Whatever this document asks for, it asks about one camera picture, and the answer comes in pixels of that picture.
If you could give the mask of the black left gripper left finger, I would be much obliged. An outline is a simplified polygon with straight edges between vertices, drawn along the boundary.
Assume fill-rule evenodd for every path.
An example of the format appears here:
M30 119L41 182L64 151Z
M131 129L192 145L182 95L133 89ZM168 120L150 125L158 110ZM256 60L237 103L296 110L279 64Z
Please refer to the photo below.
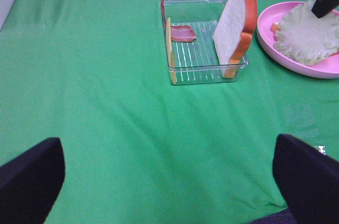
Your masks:
M47 138L1 166L1 223L44 223L65 180L59 138Z

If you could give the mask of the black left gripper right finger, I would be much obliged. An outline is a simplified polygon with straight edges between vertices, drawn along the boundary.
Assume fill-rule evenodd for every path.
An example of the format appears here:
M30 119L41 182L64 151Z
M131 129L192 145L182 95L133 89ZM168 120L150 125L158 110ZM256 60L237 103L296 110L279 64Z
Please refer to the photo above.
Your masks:
M272 173L297 223L338 223L338 161L280 134Z

